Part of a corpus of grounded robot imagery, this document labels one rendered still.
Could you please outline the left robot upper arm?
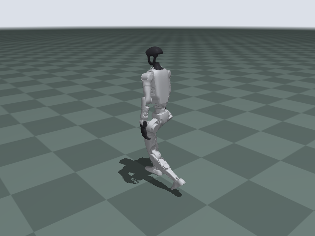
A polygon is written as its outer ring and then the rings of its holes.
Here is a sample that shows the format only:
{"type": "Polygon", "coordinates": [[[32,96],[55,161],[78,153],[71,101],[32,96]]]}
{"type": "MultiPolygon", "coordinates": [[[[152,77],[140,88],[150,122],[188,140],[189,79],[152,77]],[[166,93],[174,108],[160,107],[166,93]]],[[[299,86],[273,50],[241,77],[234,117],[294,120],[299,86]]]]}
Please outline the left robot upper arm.
{"type": "Polygon", "coordinates": [[[151,81],[153,80],[153,72],[147,72],[142,74],[141,76],[141,81],[143,84],[143,93],[145,99],[146,99],[146,104],[151,104],[152,98],[151,98],[151,81]]]}

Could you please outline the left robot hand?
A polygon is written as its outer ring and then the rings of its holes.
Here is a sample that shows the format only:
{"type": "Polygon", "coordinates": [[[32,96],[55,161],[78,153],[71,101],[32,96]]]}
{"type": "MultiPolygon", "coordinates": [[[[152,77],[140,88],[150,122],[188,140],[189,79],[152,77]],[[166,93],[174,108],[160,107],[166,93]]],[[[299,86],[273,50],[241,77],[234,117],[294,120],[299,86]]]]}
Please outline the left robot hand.
{"type": "Polygon", "coordinates": [[[142,133],[142,136],[143,136],[145,139],[150,140],[151,138],[148,138],[148,137],[147,137],[146,126],[147,126],[147,122],[146,122],[146,121],[143,121],[143,125],[140,124],[141,133],[142,133]]]}

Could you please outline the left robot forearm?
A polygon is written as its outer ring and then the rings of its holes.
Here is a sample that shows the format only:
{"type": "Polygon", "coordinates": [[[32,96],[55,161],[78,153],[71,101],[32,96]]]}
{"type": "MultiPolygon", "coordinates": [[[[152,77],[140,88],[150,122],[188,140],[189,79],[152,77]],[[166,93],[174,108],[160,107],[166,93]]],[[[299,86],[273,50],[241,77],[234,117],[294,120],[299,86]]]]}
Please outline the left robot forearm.
{"type": "Polygon", "coordinates": [[[145,97],[142,97],[142,99],[141,99],[141,109],[142,110],[141,110],[140,121],[139,121],[139,123],[141,125],[143,125],[143,121],[147,122],[149,108],[150,107],[148,105],[146,105],[145,97]]]}

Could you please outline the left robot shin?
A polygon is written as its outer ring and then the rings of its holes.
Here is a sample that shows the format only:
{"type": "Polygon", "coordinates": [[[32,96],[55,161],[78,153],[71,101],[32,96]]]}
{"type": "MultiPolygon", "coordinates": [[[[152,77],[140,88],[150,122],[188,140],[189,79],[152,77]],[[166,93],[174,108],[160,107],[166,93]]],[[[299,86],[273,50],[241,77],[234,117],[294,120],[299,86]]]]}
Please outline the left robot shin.
{"type": "Polygon", "coordinates": [[[175,183],[177,179],[179,179],[175,173],[171,170],[170,166],[167,164],[165,159],[162,157],[159,160],[155,157],[154,154],[150,154],[149,156],[152,163],[163,173],[166,174],[170,179],[172,179],[175,183]]]}

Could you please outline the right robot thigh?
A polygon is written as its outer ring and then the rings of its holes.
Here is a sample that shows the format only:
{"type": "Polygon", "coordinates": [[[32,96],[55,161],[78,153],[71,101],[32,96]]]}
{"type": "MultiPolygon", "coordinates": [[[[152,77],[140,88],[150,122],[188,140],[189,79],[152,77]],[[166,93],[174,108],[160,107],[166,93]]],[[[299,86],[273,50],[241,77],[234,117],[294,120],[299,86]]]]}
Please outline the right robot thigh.
{"type": "MultiPolygon", "coordinates": [[[[169,111],[168,111],[168,112],[169,112],[169,111]]],[[[169,112],[169,120],[171,120],[172,118],[173,118],[173,116],[172,116],[172,114],[169,112]]],[[[169,120],[168,120],[168,121],[169,121],[169,120]]],[[[168,122],[168,121],[167,121],[167,122],[168,122]]],[[[160,125],[158,129],[160,129],[161,127],[162,127],[162,125],[160,125]]]]}

